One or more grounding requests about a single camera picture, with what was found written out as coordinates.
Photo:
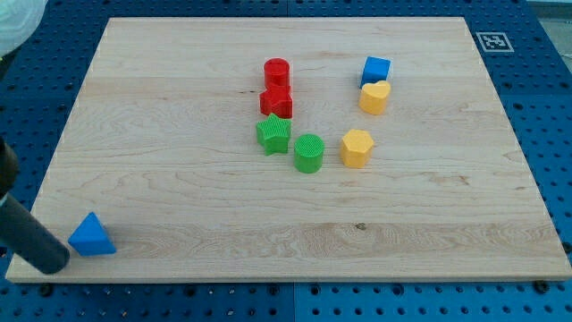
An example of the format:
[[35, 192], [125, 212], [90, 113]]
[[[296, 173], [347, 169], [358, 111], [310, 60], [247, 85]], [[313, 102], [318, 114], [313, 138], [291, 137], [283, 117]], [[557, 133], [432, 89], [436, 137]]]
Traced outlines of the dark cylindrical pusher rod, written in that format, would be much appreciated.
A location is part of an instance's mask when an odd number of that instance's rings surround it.
[[18, 157], [1, 139], [1, 241], [41, 273], [57, 273], [70, 252], [10, 194], [18, 174]]

